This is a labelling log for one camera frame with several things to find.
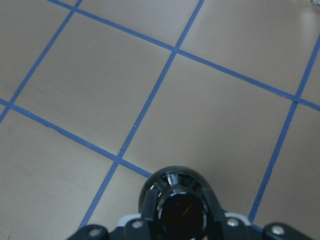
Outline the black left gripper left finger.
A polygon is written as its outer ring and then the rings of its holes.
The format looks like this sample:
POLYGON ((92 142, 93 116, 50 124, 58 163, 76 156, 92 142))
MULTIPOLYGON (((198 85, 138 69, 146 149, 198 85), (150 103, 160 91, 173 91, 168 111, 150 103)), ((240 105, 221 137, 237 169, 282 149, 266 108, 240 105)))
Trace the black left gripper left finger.
POLYGON ((129 214, 120 218, 117 227, 109 232, 106 227, 89 224, 68 237, 69 240, 151 240, 152 225, 155 220, 156 192, 145 196, 139 214, 129 214))

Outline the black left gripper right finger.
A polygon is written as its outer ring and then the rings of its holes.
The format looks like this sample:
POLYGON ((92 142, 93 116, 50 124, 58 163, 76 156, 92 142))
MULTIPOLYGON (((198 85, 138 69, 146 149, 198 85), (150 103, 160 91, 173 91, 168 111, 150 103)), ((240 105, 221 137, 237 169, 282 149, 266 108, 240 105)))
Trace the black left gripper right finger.
POLYGON ((310 240, 311 237, 281 222, 258 229, 245 216, 225 212, 209 186, 198 186, 206 213, 205 230, 198 240, 310 240))

